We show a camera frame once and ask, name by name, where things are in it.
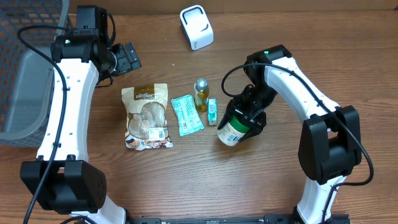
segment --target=wooden table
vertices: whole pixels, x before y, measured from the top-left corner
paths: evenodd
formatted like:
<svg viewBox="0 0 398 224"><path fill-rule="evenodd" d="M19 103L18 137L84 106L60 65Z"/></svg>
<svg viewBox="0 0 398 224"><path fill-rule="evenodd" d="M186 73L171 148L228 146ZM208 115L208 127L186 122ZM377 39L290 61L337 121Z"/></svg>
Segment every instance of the wooden table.
<svg viewBox="0 0 398 224"><path fill-rule="evenodd" d="M246 56L284 44L302 71L340 105L361 117L362 143L375 178L365 187L343 187L333 206L353 223L396 223L398 215L398 12L295 12L212 14L215 41L192 52L177 15L115 16L116 42L133 42L142 68L96 90L88 127L90 163L108 180L108 195L134 217L250 217L291 213L303 192L305 174L298 158L301 125L277 96L266 110L260 136L236 147L223 145L216 128L181 138L172 107L166 118L175 147L126 149L126 112L121 89L168 83L169 101L192 94L197 78L207 78L210 97L222 118L230 100L220 88L224 74ZM239 93L248 78L238 71L226 88ZM206 113L201 115L206 124ZM19 178L22 161L36 148L0 149L0 223L21 223L32 197ZM348 181L364 180L363 160ZM37 204L31 223L59 223L67 216Z"/></svg>

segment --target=cookie package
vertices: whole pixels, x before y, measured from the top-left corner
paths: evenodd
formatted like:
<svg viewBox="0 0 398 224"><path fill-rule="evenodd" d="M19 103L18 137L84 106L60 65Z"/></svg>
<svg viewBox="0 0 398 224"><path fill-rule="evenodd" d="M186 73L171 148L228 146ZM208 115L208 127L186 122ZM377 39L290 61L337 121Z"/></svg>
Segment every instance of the cookie package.
<svg viewBox="0 0 398 224"><path fill-rule="evenodd" d="M165 111L169 97L167 84L122 89L127 112L126 146L137 150L173 147Z"/></svg>

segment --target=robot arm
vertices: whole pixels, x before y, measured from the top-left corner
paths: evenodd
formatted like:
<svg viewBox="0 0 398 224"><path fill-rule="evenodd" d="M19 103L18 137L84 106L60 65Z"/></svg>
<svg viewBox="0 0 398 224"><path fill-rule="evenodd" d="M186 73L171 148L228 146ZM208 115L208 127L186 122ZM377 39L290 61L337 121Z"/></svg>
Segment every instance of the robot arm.
<svg viewBox="0 0 398 224"><path fill-rule="evenodd" d="M272 61L272 64L279 65L294 71L298 76L311 87L315 94L322 100L323 104L331 111L335 111L339 105L325 96L318 88L302 73L293 57L282 57ZM313 96L303 84L287 72L278 68L266 67L264 71L265 82L273 88L286 101L301 123L310 119L311 115L323 116L327 112L318 105Z"/></svg>
<svg viewBox="0 0 398 224"><path fill-rule="evenodd" d="M234 116L241 124L250 128L239 141L258 135L266 125L263 109L273 102L277 93L280 94L303 124L298 158L307 180L303 197L295 207L293 219L304 224L321 223L324 212L326 220L331 218L331 203L323 211L331 187L344 182L353 167L361 162L361 151L350 142L347 134L331 118L329 111L325 111L317 103L297 77L279 68L256 65L257 63L278 65L287 71L293 71L330 112L344 122L357 139L360 139L359 115L352 106L340 108L336 102L319 91L301 72L291 53L283 45L278 45L248 56L243 68L254 86L247 86L240 95L234 95L218 126L218 129L223 128ZM329 139L330 131L338 132L338 135Z"/></svg>
<svg viewBox="0 0 398 224"><path fill-rule="evenodd" d="M63 85L55 71L54 91L46 135L36 161L23 162L21 179L35 193L44 170L50 174L37 201L44 210L84 215L96 223L125 224L128 213L106 195L103 172L88 163L87 126L96 85L141 67L132 44L111 46L107 12L96 6L78 6L77 28L60 35L51 46L52 60L67 84L66 110L58 150L48 167L61 115Z"/></svg>

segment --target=white plastic container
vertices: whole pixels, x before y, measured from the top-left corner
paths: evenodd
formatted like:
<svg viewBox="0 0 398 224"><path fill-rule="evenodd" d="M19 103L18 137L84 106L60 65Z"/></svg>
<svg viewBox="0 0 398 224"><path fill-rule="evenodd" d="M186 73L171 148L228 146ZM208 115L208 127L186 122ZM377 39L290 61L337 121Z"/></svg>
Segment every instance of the white plastic container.
<svg viewBox="0 0 398 224"><path fill-rule="evenodd" d="M214 41L214 33L203 7L194 5L180 12L181 28L192 50L198 50Z"/></svg>

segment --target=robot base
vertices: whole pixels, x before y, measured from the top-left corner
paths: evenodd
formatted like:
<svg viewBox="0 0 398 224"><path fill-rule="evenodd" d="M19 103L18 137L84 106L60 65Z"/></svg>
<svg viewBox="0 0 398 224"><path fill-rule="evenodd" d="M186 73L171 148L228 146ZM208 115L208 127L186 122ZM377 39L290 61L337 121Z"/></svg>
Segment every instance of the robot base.
<svg viewBox="0 0 398 224"><path fill-rule="evenodd" d="M159 218L131 218L126 210L126 224L304 224L300 221L297 207L292 215L265 215L247 218L192 218L161 220ZM349 215L332 215L325 224L350 224Z"/></svg>

